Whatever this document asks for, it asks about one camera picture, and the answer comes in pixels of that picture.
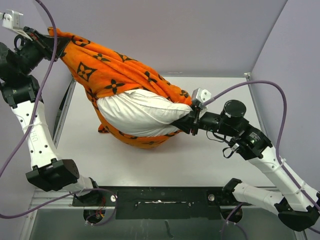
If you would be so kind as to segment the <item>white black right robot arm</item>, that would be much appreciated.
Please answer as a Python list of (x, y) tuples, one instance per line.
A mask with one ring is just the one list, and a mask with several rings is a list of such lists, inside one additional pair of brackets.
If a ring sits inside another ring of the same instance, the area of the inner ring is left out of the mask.
[(320, 193), (298, 177), (285, 160), (277, 160), (272, 142), (245, 119), (246, 110), (241, 101), (233, 99), (224, 104), (220, 114), (206, 112), (199, 117), (200, 108), (193, 106), (190, 113), (172, 125), (192, 135), (198, 130), (213, 133), (228, 145), (232, 154), (239, 154), (258, 168), (278, 189), (272, 192), (233, 178), (223, 187), (222, 197), (227, 204), (241, 202), (257, 206), (275, 214), (297, 232), (312, 227), (320, 218), (317, 209)]

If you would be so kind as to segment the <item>orange patterned plush pillowcase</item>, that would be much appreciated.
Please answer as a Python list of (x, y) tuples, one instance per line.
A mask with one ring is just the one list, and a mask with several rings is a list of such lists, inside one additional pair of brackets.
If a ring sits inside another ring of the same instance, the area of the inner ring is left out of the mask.
[(98, 100), (103, 97), (118, 97), (125, 91), (145, 90), (172, 103), (190, 106), (191, 97), (187, 91), (171, 84), (151, 67), (124, 54), (73, 33), (62, 32), (58, 28), (49, 27), (47, 30), (51, 37), (57, 35), (70, 41), (60, 59), (73, 78), (84, 87), (101, 122), (98, 132), (110, 133), (119, 141), (140, 149), (155, 148), (181, 133), (180, 129), (173, 129), (160, 136), (126, 134), (104, 119), (102, 111), (98, 109)]

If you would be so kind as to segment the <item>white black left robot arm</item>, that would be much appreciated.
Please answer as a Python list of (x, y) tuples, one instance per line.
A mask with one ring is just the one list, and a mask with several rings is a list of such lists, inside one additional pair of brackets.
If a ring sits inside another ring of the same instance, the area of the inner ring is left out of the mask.
[(92, 178), (79, 173), (74, 160), (59, 155), (46, 122), (41, 87), (31, 75), (43, 59), (55, 62), (70, 41), (43, 35), (27, 26), (18, 31), (15, 40), (21, 40), (21, 44), (14, 50), (0, 44), (0, 91), (26, 135), (31, 167), (26, 178), (45, 192), (65, 190), (95, 206), (102, 193)]

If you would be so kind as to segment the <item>white pillow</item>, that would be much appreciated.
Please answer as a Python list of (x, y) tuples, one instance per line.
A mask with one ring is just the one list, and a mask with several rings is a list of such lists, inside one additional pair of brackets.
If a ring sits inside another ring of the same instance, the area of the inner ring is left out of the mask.
[(188, 115), (192, 108), (174, 103), (153, 92), (135, 89), (101, 97), (97, 107), (115, 129), (134, 137), (158, 137), (178, 131), (174, 121)]

